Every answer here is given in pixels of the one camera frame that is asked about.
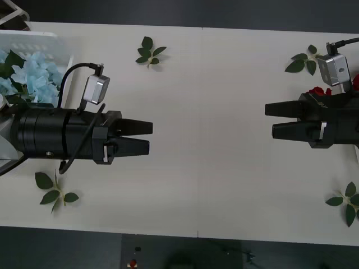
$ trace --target red rose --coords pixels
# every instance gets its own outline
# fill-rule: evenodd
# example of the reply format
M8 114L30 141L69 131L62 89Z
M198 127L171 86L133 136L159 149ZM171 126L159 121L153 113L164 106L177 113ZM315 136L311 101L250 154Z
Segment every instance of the red rose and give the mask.
M356 75L353 80L353 88L354 90L359 91L359 75Z
M314 89L309 90L308 93L310 94L316 94L319 96L324 96L324 95L332 95L332 90L330 88L327 88L326 92L324 93L324 90L321 87L314 87Z
M314 89L308 91L310 94L317 94L319 96L325 95L323 89L321 87L314 87Z

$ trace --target blue artificial flower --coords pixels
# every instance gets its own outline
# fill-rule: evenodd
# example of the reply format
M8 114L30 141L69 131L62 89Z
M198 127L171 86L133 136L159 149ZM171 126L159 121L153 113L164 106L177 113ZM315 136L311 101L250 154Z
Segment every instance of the blue artificial flower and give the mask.
M41 52L25 57L24 67L12 66L14 74L11 78L20 84L27 85L27 93L34 103L52 103L57 106L58 87L62 75L55 63L47 62Z
M3 96L16 94L17 90L12 86L11 80L0 77L0 94Z
M7 53L0 49L0 63L4 63L5 59L7 58Z

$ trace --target leaf sprig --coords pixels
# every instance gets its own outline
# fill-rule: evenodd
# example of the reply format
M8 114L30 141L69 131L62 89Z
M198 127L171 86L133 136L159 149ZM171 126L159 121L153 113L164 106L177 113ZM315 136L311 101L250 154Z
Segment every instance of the leaf sprig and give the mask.
M141 57L136 60L136 63L146 63L149 61L147 68L150 67L150 64L159 64L159 59L155 56L164 51L167 47L159 47L151 52L153 48L153 40L148 36L145 36L142 40L142 48L137 49Z
M353 182L350 182L347 186L345 195L339 192L340 197L333 197L327 200L325 203L329 206L340 206L343 201L347 204L346 208L346 223L350 227L357 215L359 219L359 194L355 194L357 188Z
M59 206L61 199L63 200L63 205L66 206L66 203L72 203L79 199L78 195L73 192L63 194L58 182L57 182L57 175L55 171L55 182L50 179L48 175L42 172L35 173L35 180L36 185L40 189L51 189L53 190L46 193L43 199L40 202L40 205L46 205L48 203L52 203L55 201L54 205L52 206L51 213Z
M316 62L318 56L320 56L319 53L317 53L317 48L313 45L310 45L308 47L309 52L312 54L311 57L308 57L306 53L300 53L292 57L292 60L294 60L287 68L286 72L288 73L298 73L304 69L305 64L307 64L307 69L309 74L312 76L314 75L316 71Z

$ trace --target dark floor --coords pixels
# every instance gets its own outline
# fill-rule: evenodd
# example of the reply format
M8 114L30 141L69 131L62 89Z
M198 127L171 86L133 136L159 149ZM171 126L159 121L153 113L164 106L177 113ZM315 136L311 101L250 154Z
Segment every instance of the dark floor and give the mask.
M13 0L31 21L359 33L359 1Z
M126 269L133 259L138 269L354 269L359 264L359 247L341 245L10 227L0 227L0 238L1 269ZM248 253L255 256L252 263Z

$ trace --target basket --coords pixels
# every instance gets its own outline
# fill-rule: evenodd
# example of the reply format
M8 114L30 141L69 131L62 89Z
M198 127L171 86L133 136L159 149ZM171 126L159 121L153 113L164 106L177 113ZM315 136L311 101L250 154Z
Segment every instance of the basket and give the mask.
M42 52L46 60L54 62L61 74L73 65L73 55L65 42L53 33L0 30L0 48L12 50L18 55L26 56L34 52ZM66 80L61 107L65 107L72 74Z

